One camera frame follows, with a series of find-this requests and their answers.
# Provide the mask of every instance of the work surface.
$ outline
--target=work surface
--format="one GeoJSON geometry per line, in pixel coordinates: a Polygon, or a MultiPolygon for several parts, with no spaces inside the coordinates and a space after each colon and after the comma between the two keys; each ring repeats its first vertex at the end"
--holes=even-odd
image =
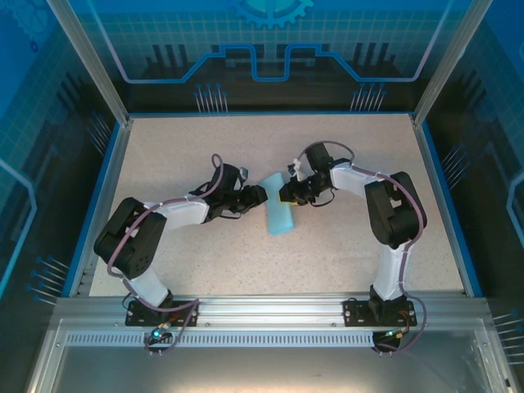
{"type": "MultiPolygon", "coordinates": [[[[126,197],[163,201],[211,179],[210,157],[249,169],[248,183],[275,172],[287,175],[310,143],[331,139],[352,147],[358,166],[409,173],[427,213],[427,228],[413,250],[406,287],[462,289],[459,272],[407,115],[266,115],[135,120],[113,210],[126,197]]],[[[336,159],[348,156],[327,146],[336,159]]],[[[241,295],[368,291],[377,272],[379,244],[364,200],[338,191],[322,208],[293,208],[296,228],[268,234],[265,207],[239,220],[165,233],[153,263],[175,294],[241,295]]],[[[91,296],[126,290],[99,260],[91,296]]]]}

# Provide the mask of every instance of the cable connector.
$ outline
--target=cable connector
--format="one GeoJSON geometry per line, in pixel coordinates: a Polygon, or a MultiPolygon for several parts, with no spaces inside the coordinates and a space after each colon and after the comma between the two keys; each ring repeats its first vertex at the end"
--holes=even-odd
{"type": "Polygon", "coordinates": [[[293,164],[287,166],[287,171],[292,177],[296,177],[296,179],[301,182],[305,178],[305,174],[300,171],[300,167],[302,166],[302,163],[298,160],[298,158],[295,158],[293,160],[293,164]]]}

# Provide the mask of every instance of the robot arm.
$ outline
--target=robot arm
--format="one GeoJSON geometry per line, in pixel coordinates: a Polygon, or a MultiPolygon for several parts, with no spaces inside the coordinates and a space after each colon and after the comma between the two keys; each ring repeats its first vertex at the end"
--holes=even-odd
{"type": "MultiPolygon", "coordinates": [[[[322,143],[307,149],[305,155],[314,174],[305,178],[300,173],[300,162],[295,160],[288,167],[291,179],[280,190],[280,199],[299,206],[308,203],[316,206],[316,197],[321,192],[338,189],[366,200],[373,234],[381,243],[378,274],[371,286],[369,301],[376,319],[380,320],[384,314],[391,314],[388,305],[405,301],[399,286],[401,261],[405,243],[418,233],[417,215],[405,195],[393,184],[372,172],[357,170],[350,160],[333,160],[322,143]]],[[[411,178],[404,172],[391,177],[408,190],[422,209],[411,178]]],[[[427,218],[423,210],[422,217],[425,227],[427,218]]]]}
{"type": "MultiPolygon", "coordinates": [[[[118,254],[114,269],[120,271],[127,286],[150,305],[169,308],[172,302],[171,293],[151,267],[163,233],[186,225],[208,223],[218,217],[230,217],[224,216],[225,212],[240,217],[267,200],[261,186],[244,185],[246,169],[228,164],[224,164],[219,186],[210,195],[193,199],[204,195],[218,178],[219,169],[210,182],[190,192],[188,198],[192,199],[162,206],[149,214],[118,254]]],[[[95,241],[95,253],[107,263],[134,220],[155,204],[141,203],[134,198],[124,199],[95,241]]]]}

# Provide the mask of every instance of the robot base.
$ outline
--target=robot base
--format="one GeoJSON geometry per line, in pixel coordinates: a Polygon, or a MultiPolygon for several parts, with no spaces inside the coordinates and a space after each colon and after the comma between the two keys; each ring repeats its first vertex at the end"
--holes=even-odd
{"type": "MultiPolygon", "coordinates": [[[[171,301],[169,304],[170,308],[178,307],[180,305],[187,304],[186,301],[171,301]]],[[[172,327],[182,327],[183,322],[187,318],[187,314],[191,311],[191,307],[180,310],[179,316],[171,322],[172,327]]],[[[175,313],[159,313],[151,311],[145,305],[139,301],[133,300],[129,302],[128,313],[125,317],[125,326],[148,326],[155,327],[171,319],[175,313]]],[[[189,319],[187,324],[189,327],[195,327],[197,325],[198,306],[195,308],[195,313],[189,319]]]]}
{"type": "Polygon", "coordinates": [[[403,301],[401,305],[395,307],[395,311],[397,312],[383,315],[380,321],[377,321],[375,313],[369,307],[369,300],[360,301],[349,299],[342,302],[344,324],[347,328],[404,328],[406,326],[406,320],[398,313],[398,311],[407,311],[409,313],[409,326],[417,326],[417,315],[414,312],[412,301],[403,301]]]}

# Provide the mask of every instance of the vent slot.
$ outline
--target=vent slot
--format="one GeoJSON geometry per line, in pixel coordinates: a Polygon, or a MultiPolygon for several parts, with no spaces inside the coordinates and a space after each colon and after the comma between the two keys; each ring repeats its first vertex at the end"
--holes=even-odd
{"type": "MultiPolygon", "coordinates": [[[[141,347],[149,332],[70,332],[68,346],[141,347]]],[[[168,346],[173,337],[158,345],[168,346]]],[[[181,347],[371,347],[371,332],[185,332],[181,347]]]]}

